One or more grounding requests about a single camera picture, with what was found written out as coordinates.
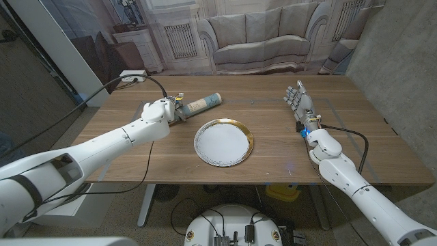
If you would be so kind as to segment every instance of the black cable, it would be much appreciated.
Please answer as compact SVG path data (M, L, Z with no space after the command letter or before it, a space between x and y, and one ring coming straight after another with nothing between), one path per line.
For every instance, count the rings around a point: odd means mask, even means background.
M363 237L358 233L358 231L355 229L354 225L352 225L352 223L350 222L350 220L348 219L348 217L346 216L346 214L343 212L343 209L341 209L339 203L336 201L336 199L334 198L334 195L332 195L332 193L330 192L328 186L326 185L326 183L323 181L322 176L319 174L319 172L317 171L317 169L314 166L314 162L311 160L311 157L309 156L309 150L308 150L308 145L307 145L307 140L304 138L303 139L305 142L305 147L307 147L307 154L308 154L308 159L309 162L311 163L311 166L313 166L314 171L316 172L316 174L319 176L320 180L322 181L323 185L325 186L326 190L328 191L329 195L331 196L331 198L334 200L335 204L337 205L337 207L339 208L340 212L343 214L343 216L345 217L346 221L348 221L350 227L355 231L355 233L360 237L360 239L363 241L364 244L366 244L367 246L369 246L366 241L364 241Z
M35 138L39 137L41 134L45 133L46 131L52 129L52 127L56 126L61 121L65 120L68 116L70 116L72 113L74 113L77 109L80 109L85 103L87 103L89 100L91 100L95 95L97 95L99 92L101 92L104 88L106 88L106 87L110 86L111 84L119 81L120 79L123 79L123 78L126 78L126 77L131 77L131 76L140 76L140 77L144 77L146 79L150 79L151 81L155 82L159 86L159 88L163 91L163 97L164 98L167 97L167 93L164 90L164 87L156 79L154 79L154 78L152 78L150 76L143 75L143 74L128 74L128 75L124 75L124 76L118 77L116 79L113 79L113 80L109 81L106 85L103 85L102 87L100 87L93 94L91 94L91 96L88 96L87 99L85 99L83 102L81 102L79 105L77 105L74 109L72 109L70 112L68 112L64 117L60 118L58 121L56 121L55 123L53 123L52 125L50 125L46 129L44 129L43 131L40 131L39 133L37 133L34 136L28 138L27 140L23 141L22 143L18 144L17 146L15 146L15 147L11 148L10 150L4 152L0 156L0 159L2 159L3 157L11 154L13 151L19 149L20 147L22 147L23 145L29 143L30 141L34 140Z
M170 224L171 224L171 228L173 228L173 230L174 230L176 233L178 233L179 235L182 235L182 236L185 236L185 234L178 232L178 231L176 230L175 226L173 225L173 213L175 212L175 209L179 206L179 204L181 204L182 202L184 202L184 201L186 201L186 200L190 200L190 201L194 202L194 204L197 206L197 208L198 208L200 211L202 210L201 207L199 206L199 204L198 204L198 203L197 203L193 198L190 198L190 197L181 200L180 202L178 202L178 203L175 205L175 207L173 208L173 210L171 211L171 214L170 214ZM216 228L215 228L214 225L211 223L211 221L210 221L209 219L206 219L206 221L208 221L208 222L210 223L210 225L212 226L212 228L213 228L214 231L216 232L216 236L219 236L219 233L217 232Z
M128 82L128 83L126 83L126 84L124 84L124 85L121 85L121 86L117 86L114 90L122 90L122 89L126 89L126 88L129 88L129 87L132 87L132 86L134 86L135 84L137 84L138 83L138 78L134 78L133 79L133 81L131 81L131 82Z
M253 225L253 217L255 216L255 215L258 215L258 214L262 214L261 212L256 212L256 213L254 213L253 215L252 215L252 217L251 217L251 221L250 221L250 224L251 225Z
M222 221L223 221L223 231L222 231L222 236L225 236L225 218L224 218L224 216L223 216L219 211L214 210L214 209L212 209L212 208L209 208L208 210L214 211L214 212L218 213L218 214L221 216L221 219L222 219Z
M144 180L145 180L145 177L147 176L147 172L149 171L150 157L151 157L151 155L152 155L152 148L153 148L153 143L154 143L154 142L155 142L155 141L153 141L153 142L152 142L152 145L150 146L149 159L147 160L147 168L145 169L145 174L144 174L143 180L142 180L139 184L137 184L135 187L130 188L130 189L127 189L127 190L125 190L125 191L108 191L108 192L82 192L82 193L72 193L72 194L69 194L69 195L62 195L62 196L60 196L60 197L55 197L55 198L52 198L52 199L49 199L49 200L45 200L45 201L43 201L42 204L46 204L46 203L49 203L49 202L52 202L52 201L55 201L55 200L58 200L58 199L62 199L62 198L65 198L65 197L70 197L70 196L72 196L72 195L104 195L104 194L120 194L120 193L126 193L126 192L129 192L129 191L132 191L132 190L138 188L141 184L143 184L143 182L144 182Z
M261 221L266 221L267 219L273 220L269 216L264 216L261 219L258 219L257 221L253 222L253 224L255 225L256 223L261 222Z
M339 128L339 127L334 127L334 126L327 126L324 124L321 124L320 126L323 128L329 128L329 129L334 129L334 130L338 130L338 131L345 131L348 133L354 133L355 135L358 135L364 139L364 143L365 143L364 153L363 153L363 156L361 157L360 166L358 168L358 173L361 174L361 172L363 171L363 168L364 168L364 163L366 161L367 151L369 151L369 141L367 140L366 136L364 136L363 134L361 134L359 132L352 131L349 129Z

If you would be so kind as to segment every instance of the cabinet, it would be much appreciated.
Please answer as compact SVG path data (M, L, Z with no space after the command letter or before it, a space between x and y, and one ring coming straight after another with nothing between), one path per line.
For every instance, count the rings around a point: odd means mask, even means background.
M141 58L143 59L144 66L150 72L163 71L163 63L158 56L158 52L156 52L148 29L128 31L125 33L115 33L113 36L119 43L134 42L138 48Z

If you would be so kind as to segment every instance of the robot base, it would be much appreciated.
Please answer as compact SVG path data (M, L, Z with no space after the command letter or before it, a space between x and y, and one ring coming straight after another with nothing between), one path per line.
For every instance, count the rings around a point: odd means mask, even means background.
M279 229L276 224L271 220L267 219L265 215L259 213L258 210L245 205L239 204L224 204L219 205L214 208L214 210L219 211L225 219L225 236L229 237L231 241L230 245L249 245L245 242L245 227L250 224L251 217L253 216L253 221L258 221L264 217L265 220L261 220L255 223L255 237L254 242L250 245L269 245L269 246L281 246L282 240L279 234ZM207 210L203 215L211 221L212 225L216 228L218 234L222 236L223 231L223 221L221 216L214 212L213 210ZM216 244L214 244L214 237L216 237L216 232L214 228L206 221L202 216L198 216L189 225L186 236L184 240L185 246L193 245L216 245L219 241L223 242L226 240L218 240L216 238ZM234 232L237 232L238 243L233 243Z

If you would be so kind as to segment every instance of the plate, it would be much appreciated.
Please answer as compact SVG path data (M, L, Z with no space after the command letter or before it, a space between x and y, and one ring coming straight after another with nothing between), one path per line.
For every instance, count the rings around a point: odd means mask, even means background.
M245 160L253 148L253 136L241 122L218 119L204 124L194 138L197 155L208 164L230 167Z

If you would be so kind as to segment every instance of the white robotic arm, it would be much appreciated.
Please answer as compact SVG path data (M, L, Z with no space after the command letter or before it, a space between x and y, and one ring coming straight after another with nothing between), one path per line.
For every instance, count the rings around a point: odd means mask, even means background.
M133 146L170 133L175 103L167 98L144 106L141 118L69 148L34 154L0 168L0 235L60 205L85 179Z
M436 230L409 218L356 171L355 164L341 152L340 143L320 126L320 115L315 115L300 81L298 89L288 87L284 100L298 120L296 130L314 147L309 156L319 165L323 178L352 199L389 245L437 245Z

